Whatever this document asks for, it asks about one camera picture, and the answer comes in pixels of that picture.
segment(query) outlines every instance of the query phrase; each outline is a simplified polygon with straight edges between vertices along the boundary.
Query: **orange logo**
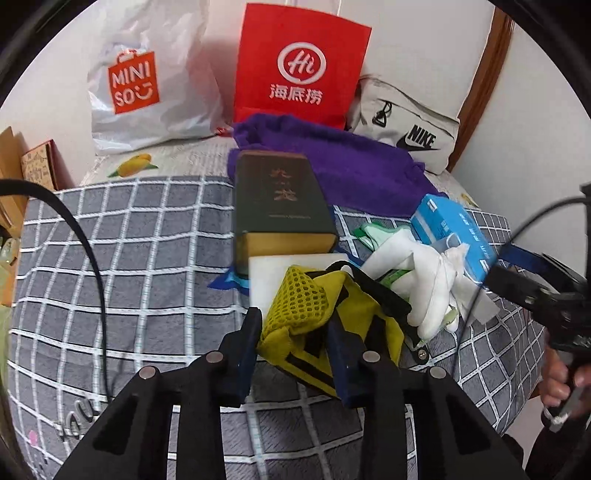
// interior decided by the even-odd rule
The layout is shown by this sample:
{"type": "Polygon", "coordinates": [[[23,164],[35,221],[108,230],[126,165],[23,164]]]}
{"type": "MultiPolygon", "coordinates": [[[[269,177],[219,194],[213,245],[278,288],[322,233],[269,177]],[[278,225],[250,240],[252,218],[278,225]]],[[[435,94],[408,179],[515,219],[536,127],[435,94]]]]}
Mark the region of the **orange logo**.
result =
{"type": "Polygon", "coordinates": [[[115,115],[158,103],[154,52],[138,55],[135,50],[125,50],[117,55],[117,63],[109,67],[109,87],[115,115]]]}

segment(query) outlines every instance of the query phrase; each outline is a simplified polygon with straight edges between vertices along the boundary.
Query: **nike logo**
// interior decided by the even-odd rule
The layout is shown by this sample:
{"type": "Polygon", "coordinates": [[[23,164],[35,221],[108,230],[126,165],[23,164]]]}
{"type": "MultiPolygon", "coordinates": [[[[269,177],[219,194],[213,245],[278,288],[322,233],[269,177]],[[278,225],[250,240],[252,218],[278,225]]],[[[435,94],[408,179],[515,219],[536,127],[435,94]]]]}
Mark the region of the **nike logo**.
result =
{"type": "Polygon", "coordinates": [[[433,142],[437,137],[429,132],[427,132],[424,128],[415,125],[411,128],[411,131],[404,135],[398,142],[396,146],[398,148],[402,148],[407,152],[425,152],[429,150],[440,150],[439,148],[433,148],[433,142]],[[409,145],[407,142],[407,137],[413,143],[418,145],[409,145]]]}

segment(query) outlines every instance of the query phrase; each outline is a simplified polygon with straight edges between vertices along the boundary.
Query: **red paper bag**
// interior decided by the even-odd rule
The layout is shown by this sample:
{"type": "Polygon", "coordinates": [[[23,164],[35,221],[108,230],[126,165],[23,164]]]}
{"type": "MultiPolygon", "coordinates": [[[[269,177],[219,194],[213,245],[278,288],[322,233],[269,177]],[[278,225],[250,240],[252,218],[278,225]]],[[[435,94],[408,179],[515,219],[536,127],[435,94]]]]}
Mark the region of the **red paper bag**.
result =
{"type": "Polygon", "coordinates": [[[247,4],[236,72],[234,121],[291,113],[345,126],[371,28],[334,15],[247,4]]]}

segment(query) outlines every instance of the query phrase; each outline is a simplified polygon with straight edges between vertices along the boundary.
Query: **hand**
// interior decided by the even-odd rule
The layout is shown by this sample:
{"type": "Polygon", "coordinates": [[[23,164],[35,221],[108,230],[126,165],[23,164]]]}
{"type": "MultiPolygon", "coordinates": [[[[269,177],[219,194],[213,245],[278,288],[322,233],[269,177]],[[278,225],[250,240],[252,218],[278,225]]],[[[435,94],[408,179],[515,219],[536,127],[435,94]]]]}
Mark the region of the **hand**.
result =
{"type": "MultiPolygon", "coordinates": [[[[566,384],[569,380],[569,369],[558,356],[556,350],[545,347],[545,361],[540,384],[540,396],[546,407],[559,407],[570,396],[570,388],[566,384]]],[[[574,374],[574,384],[577,387],[591,385],[591,364],[580,367],[574,374]]],[[[591,411],[591,388],[588,388],[581,400],[581,405],[575,408],[572,417],[580,416],[591,411]]]]}

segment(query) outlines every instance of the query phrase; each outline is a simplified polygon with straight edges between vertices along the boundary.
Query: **wooden door frame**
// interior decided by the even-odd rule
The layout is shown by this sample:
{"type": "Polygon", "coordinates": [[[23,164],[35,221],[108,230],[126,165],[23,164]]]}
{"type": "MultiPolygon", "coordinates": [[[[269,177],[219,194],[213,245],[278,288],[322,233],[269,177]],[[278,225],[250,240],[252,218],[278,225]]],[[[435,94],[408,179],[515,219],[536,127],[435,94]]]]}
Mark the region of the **wooden door frame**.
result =
{"type": "Polygon", "coordinates": [[[470,92],[464,100],[458,115],[460,129],[457,134],[456,146],[449,157],[447,170],[452,171],[460,159],[462,152],[468,145],[486,106],[495,90],[496,83],[505,63],[511,35],[515,23],[503,10],[495,7],[492,16],[491,31],[488,34],[486,46],[480,59],[480,64],[474,75],[470,92]]]}

